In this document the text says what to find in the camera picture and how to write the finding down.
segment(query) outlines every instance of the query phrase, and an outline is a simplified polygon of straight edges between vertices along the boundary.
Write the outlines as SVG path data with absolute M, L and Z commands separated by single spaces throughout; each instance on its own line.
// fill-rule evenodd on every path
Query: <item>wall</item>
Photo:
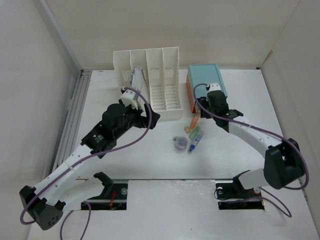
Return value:
M 113 51 L 179 47 L 180 66 L 260 67 L 299 0 L 47 0 L 81 66 Z
M 0 236 L 23 240 L 19 191 L 50 166 L 71 79 L 32 0 L 0 0 L 0 72 Z
M 301 0 L 262 73 L 286 137 L 299 142 L 310 171 L 308 204 L 320 233 L 320 1 Z

